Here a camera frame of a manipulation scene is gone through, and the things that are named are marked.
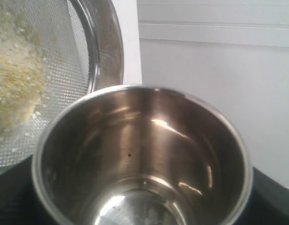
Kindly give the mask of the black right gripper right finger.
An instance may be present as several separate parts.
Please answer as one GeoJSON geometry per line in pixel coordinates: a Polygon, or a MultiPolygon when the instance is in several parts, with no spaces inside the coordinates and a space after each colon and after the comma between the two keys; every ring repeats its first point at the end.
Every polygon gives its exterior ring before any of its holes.
{"type": "Polygon", "coordinates": [[[289,225],[289,189],[253,168],[252,194],[239,225],[289,225]]]}

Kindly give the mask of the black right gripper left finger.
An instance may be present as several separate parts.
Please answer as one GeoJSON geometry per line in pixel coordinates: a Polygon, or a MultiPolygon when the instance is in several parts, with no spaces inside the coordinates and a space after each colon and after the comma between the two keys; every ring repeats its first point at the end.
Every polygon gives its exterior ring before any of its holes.
{"type": "Polygon", "coordinates": [[[30,156],[0,175],[0,225],[53,224],[36,197],[31,160],[30,156]]]}

